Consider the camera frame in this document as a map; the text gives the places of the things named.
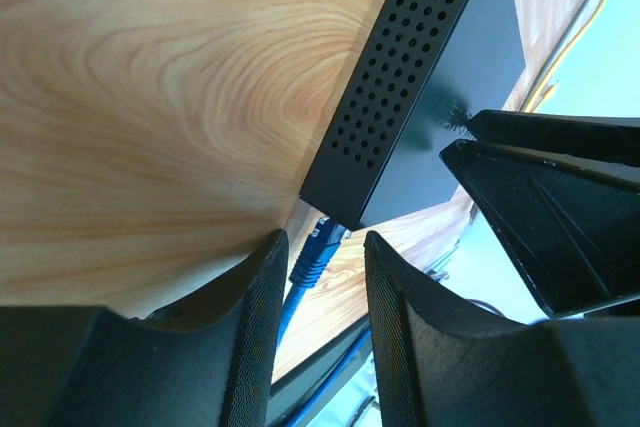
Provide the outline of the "black network switch box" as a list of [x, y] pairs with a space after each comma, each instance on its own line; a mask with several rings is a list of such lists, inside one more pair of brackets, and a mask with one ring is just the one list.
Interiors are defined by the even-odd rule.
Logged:
[[524, 67], [515, 0], [385, 0], [301, 199], [352, 231], [447, 202], [441, 151]]

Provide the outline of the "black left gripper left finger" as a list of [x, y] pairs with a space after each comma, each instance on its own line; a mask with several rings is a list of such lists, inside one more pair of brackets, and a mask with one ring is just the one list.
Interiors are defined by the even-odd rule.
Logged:
[[288, 262], [284, 231], [145, 319], [101, 306], [1, 311], [5, 426], [262, 426]]

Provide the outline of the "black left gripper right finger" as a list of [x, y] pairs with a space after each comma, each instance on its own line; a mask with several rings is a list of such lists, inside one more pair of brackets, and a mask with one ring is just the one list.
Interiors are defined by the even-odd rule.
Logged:
[[386, 426], [635, 426], [635, 317], [521, 324], [478, 307], [364, 243], [366, 291]]

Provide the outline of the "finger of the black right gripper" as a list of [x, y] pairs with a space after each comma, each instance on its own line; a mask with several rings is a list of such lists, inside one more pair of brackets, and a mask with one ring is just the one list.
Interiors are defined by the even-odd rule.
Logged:
[[440, 158], [550, 318], [639, 299], [639, 121], [484, 110]]

